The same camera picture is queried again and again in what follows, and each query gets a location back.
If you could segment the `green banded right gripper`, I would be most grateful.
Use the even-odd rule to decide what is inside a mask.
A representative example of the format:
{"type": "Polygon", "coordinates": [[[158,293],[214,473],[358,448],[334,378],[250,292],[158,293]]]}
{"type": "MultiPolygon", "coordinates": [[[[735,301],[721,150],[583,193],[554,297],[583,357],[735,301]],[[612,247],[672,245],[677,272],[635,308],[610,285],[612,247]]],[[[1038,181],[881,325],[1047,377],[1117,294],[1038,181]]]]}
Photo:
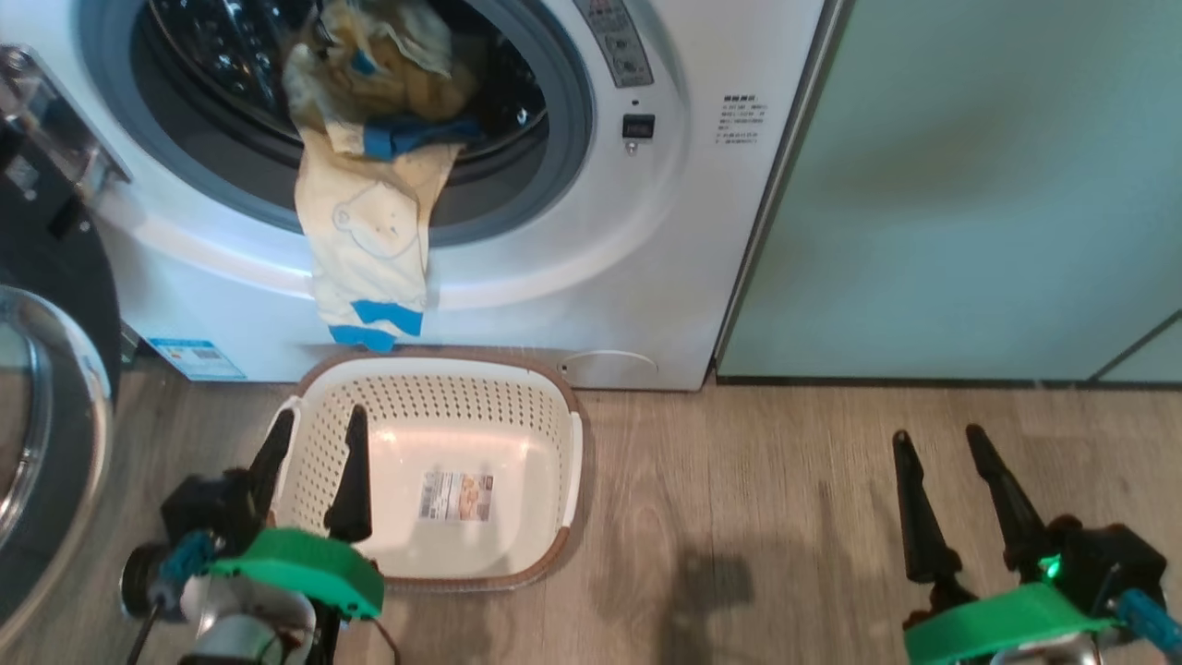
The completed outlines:
{"type": "MultiPolygon", "coordinates": [[[[1118,619],[1089,617],[1056,588],[1056,582],[1067,578],[1067,568],[1063,556],[1053,555],[1043,519],[986,430],[972,422],[965,433],[975,470],[989,489],[1002,534],[1004,563],[1009,572],[1040,576],[1033,583],[943,611],[904,630],[911,665],[957,665],[1073,635],[1119,630],[1118,619]]],[[[946,543],[923,485],[921,459],[905,429],[892,435],[892,454],[905,576],[913,583],[954,583],[961,560],[946,543]]]]}

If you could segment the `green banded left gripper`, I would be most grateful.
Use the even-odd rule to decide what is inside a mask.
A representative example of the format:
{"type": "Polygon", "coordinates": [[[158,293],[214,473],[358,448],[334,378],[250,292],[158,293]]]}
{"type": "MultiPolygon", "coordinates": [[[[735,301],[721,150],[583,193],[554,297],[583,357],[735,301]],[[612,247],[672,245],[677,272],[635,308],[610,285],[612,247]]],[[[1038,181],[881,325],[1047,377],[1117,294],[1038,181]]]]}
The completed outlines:
{"type": "MultiPolygon", "coordinates": [[[[296,410],[282,409],[248,468],[251,517],[258,524],[269,517],[293,429],[296,410]]],[[[352,408],[344,442],[349,454],[324,517],[330,537],[298,527],[266,527],[241,554],[220,558],[208,568],[214,576],[245,578],[309,600],[317,627],[307,665],[333,665],[340,624],[374,622],[385,595],[376,563],[349,545],[372,534],[366,408],[352,408]]]]}

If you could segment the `cream garment with blue cuffs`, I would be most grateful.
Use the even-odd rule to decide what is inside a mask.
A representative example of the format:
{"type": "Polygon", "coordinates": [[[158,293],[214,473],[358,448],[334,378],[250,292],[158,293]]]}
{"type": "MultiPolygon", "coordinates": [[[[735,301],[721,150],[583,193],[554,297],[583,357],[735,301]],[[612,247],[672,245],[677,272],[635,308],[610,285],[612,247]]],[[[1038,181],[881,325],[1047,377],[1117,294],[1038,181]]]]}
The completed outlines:
{"type": "Polygon", "coordinates": [[[434,142],[366,159],[312,128],[299,133],[296,215],[318,315],[336,344],[390,352],[426,320],[431,211],[462,146],[434,142]]]}

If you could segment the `black round glass washer door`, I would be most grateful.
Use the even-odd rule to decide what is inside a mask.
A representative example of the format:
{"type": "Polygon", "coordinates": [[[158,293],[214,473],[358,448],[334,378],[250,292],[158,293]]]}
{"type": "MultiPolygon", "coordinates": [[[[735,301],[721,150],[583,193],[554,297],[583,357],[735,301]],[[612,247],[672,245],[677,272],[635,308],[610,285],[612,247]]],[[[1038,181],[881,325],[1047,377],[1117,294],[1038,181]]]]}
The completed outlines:
{"type": "Polygon", "coordinates": [[[108,476],[122,330],[95,207],[123,178],[35,51],[0,43],[0,652],[67,576],[108,476]]]}

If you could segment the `white perforated laundry basket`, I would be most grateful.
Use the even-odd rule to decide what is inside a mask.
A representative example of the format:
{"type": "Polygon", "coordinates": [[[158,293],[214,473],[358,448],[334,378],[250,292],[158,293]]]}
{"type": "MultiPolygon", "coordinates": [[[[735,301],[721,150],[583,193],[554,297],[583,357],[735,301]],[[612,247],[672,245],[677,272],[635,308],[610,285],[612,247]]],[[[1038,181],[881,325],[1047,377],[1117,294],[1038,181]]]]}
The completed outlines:
{"type": "Polygon", "coordinates": [[[296,433],[271,500],[277,526],[320,526],[355,405],[368,413],[372,516],[371,536],[356,547],[390,592],[506,592],[559,562],[585,446],[577,396],[561,376],[520,357],[431,348],[322,361],[282,404],[296,409],[296,433]],[[418,521],[428,471],[489,472],[489,521],[418,521]]]}

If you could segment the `printed basket label sticker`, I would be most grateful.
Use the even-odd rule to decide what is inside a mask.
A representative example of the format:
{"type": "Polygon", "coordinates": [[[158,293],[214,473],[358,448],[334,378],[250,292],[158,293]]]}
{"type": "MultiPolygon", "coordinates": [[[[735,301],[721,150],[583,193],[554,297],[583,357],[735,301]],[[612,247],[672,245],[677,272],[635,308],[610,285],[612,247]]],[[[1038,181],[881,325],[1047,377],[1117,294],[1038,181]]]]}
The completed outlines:
{"type": "Polygon", "coordinates": [[[418,490],[418,521],[476,522],[491,519],[495,478],[489,472],[428,471],[418,490]]]}

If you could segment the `white front-load washing machine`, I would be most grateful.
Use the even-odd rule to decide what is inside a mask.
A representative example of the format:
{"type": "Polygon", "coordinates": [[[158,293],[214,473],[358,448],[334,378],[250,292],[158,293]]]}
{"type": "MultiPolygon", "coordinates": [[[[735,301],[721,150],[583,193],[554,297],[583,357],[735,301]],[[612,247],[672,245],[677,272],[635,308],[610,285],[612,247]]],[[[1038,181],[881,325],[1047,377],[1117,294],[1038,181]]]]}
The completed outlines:
{"type": "MultiPolygon", "coordinates": [[[[414,345],[512,348],[578,387],[693,391],[831,0],[428,0],[478,92],[370,120],[366,159],[461,152],[414,345]]],[[[124,178],[95,207],[121,330],[216,345],[246,382],[346,348],[296,215],[282,64],[322,0],[0,0],[124,178]]]]}

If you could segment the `blue white energy label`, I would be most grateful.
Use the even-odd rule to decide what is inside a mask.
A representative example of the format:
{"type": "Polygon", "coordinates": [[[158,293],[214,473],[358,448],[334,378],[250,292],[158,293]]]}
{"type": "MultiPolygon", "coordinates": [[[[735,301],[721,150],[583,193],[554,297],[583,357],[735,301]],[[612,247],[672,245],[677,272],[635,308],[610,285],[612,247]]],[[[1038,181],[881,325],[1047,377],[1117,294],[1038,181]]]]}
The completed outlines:
{"type": "Polygon", "coordinates": [[[190,382],[246,382],[247,374],[238,369],[216,345],[194,338],[148,338],[148,345],[186,374],[190,382]]]}

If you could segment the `mint green cabinet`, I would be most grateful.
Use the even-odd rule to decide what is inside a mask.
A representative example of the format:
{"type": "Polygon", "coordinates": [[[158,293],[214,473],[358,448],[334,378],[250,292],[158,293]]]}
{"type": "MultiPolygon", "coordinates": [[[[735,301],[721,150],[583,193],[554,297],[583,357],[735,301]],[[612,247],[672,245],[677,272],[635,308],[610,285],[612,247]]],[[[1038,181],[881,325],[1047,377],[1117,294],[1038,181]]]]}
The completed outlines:
{"type": "Polygon", "coordinates": [[[831,0],[725,382],[1182,384],[1182,0],[831,0]]]}

